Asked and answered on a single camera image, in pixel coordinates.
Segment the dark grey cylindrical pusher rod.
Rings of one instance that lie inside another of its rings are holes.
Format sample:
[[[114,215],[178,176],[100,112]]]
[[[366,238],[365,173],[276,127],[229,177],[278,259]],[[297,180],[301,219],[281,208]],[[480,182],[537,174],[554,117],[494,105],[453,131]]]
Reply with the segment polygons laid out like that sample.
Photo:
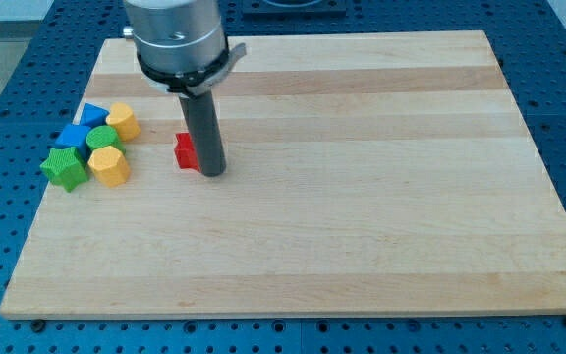
[[[226,158],[212,93],[181,98],[180,104],[200,173],[206,177],[221,175],[226,169]]]

